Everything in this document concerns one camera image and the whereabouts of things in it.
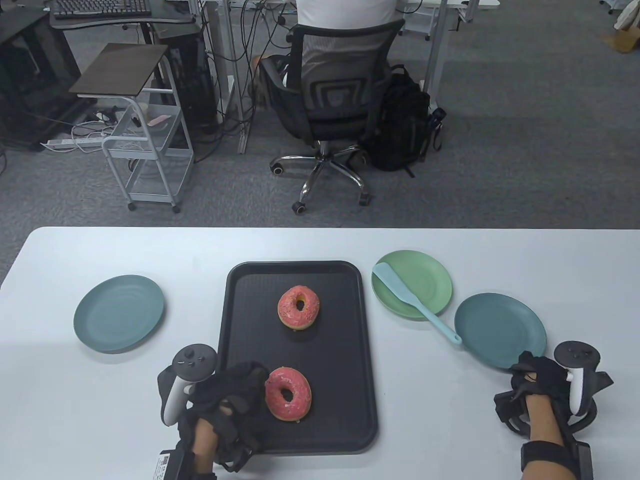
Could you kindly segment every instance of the office chair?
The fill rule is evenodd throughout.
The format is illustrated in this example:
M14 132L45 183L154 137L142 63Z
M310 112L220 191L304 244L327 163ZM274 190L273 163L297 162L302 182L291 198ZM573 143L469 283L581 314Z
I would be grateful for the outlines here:
M260 61L272 108L284 128L312 145L315 155L276 157L270 164L275 175L284 172L285 161L311 160L313 169L292 206L296 214L318 175L328 165L350 178L360 189L360 205L371 196L364 181L338 158L347 160L366 152L357 144L332 150L336 140L359 140L376 127L385 90L391 80L387 53L404 20L357 30L333 30L297 25L292 30L291 55L274 55ZM287 82L282 81L286 64Z

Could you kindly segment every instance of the green plate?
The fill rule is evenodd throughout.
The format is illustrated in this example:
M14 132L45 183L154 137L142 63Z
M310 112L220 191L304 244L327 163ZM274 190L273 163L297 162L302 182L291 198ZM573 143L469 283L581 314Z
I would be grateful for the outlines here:
M449 272L426 253L398 250L386 254L376 264L380 262L391 265L409 290L434 314L440 313L451 300L453 286ZM393 313L405 318L427 321L415 307L398 300L373 273L371 286L378 300Z
M499 293L467 298L456 311L456 332L465 348L492 367L508 369L525 350L545 354L547 332L524 303Z
M121 353L142 343L160 325L164 295L139 275L116 276L94 287L76 308L80 341L102 353Z

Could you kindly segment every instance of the person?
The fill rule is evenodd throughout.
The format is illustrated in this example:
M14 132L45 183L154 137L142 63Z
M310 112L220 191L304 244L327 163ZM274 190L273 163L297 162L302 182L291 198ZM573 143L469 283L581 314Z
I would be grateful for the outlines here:
M530 371L522 372L517 368L512 370L511 384L515 390L520 389L526 392L525 402L531 422L530 441L566 448L552 407L552 398L558 395L560 390L564 394L564 386L558 388L558 385L561 385L559 379L562 375L566 376L566 371L546 357L533 357L529 353L528 356L523 354L520 358L526 360L526 364L520 363L514 367L526 365ZM191 451L194 454L195 478L198 480L214 478L213 465L220 459L219 449L221 443L224 443L224 439L221 440L216 431L216 421L219 422L220 418L216 420L211 412L222 413L224 417L235 421L246 420L245 415L255 414L256 406L264 397L266 376L267 370L255 362L239 365L227 372L214 375L212 381L204 385L200 399L210 397L205 402L205 408L201 408L202 402L194 398L194 406L198 413L190 417L189 424L192 431L186 436L189 437L187 442L191 444ZM229 403L228 400L233 397L236 400ZM238 408L241 403L237 401L238 398L244 401L244 408ZM182 441L185 430L188 429L185 429L184 425L181 428L180 424L179 428ZM524 468L522 480L577 480L577 476L572 469L558 463L534 460L528 462Z
M299 25L349 30L391 22L396 14L397 0L296 0L294 3ZM260 57L253 59L254 71L259 61ZM288 56L278 61L283 86L287 86L288 67Z

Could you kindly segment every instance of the light blue spatula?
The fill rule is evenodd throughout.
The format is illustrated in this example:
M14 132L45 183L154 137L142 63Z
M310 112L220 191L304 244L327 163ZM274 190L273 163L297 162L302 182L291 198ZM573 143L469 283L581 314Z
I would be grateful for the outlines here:
M402 279L397 275L397 273L391 268L391 265L388 263L379 263L373 267L373 273L378 277L382 283L384 283L391 293L398 297L399 300L402 300L409 305L413 305L415 308L420 310L420 313L424 315L426 319L431 321L435 325L435 327L440 330L440 333L447 337L447 339L453 343L454 345L462 345L462 339L460 336L450 329L447 325L445 325L442 320L438 318L432 311L430 311L427 307L425 307L418 297L416 297L409 288L404 284Z

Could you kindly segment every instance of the cardboard box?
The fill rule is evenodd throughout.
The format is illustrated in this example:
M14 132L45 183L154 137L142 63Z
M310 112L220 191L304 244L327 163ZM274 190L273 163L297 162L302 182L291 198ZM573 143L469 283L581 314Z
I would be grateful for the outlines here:
M616 52L629 53L640 40L640 12L627 30L617 30L614 36L604 39L604 42Z

